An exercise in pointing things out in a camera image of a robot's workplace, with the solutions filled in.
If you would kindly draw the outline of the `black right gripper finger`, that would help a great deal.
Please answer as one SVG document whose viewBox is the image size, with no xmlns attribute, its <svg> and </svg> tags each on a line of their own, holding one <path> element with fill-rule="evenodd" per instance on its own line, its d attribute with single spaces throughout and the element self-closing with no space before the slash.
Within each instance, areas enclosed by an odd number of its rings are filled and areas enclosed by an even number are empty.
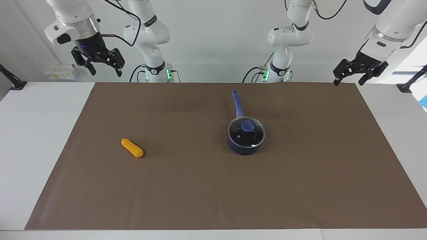
<svg viewBox="0 0 427 240">
<path fill-rule="evenodd" d="M 71 54 L 73 56 L 73 58 L 76 61 L 76 64 L 78 66 L 83 66 L 85 67 L 87 70 L 90 71 L 90 74 L 92 76 L 95 76 L 96 74 L 96 70 L 93 66 L 93 64 L 91 63 L 91 56 L 89 56 L 86 60 L 83 58 L 83 54 L 81 53 L 81 51 L 78 48 L 73 48 L 71 50 Z"/>
<path fill-rule="evenodd" d="M 106 64 L 110 67 L 113 67 L 117 76 L 122 76 L 122 69 L 125 65 L 125 59 L 123 58 L 119 49 L 114 48 L 107 52 Z"/>
</svg>

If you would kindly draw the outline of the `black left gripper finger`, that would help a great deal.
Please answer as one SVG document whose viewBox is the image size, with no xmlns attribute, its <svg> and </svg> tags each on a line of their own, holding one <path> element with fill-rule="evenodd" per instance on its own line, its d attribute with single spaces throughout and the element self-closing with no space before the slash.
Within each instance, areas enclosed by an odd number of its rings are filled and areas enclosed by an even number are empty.
<svg viewBox="0 0 427 240">
<path fill-rule="evenodd" d="M 389 64 L 387 61 L 381 63 L 379 66 L 376 66 L 376 67 L 369 67 L 369 66 L 363 65 L 361 67 L 361 70 L 362 70 L 362 73 L 364 73 L 364 75 L 359 79 L 358 81 L 359 85 L 363 86 L 370 79 L 374 77 L 379 77 L 388 66 Z"/>
<path fill-rule="evenodd" d="M 334 85 L 338 86 L 344 78 L 358 73 L 358 69 L 359 62 L 348 61 L 347 59 L 341 60 L 337 67 L 335 67 L 333 70 L 333 74 L 335 77 L 333 81 Z"/>
</svg>

